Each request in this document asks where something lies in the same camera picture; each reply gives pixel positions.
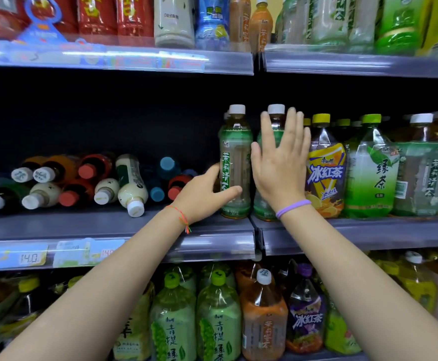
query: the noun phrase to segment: red string bracelet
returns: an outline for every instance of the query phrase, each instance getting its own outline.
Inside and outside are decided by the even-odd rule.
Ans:
[[[173,208],[177,210],[181,215],[181,217],[179,217],[179,220],[186,225],[186,233],[189,234],[192,232],[191,228],[189,227],[189,222],[187,222],[187,218],[183,212],[181,212],[179,209],[177,209],[175,206],[172,205],[167,205],[166,208]]]

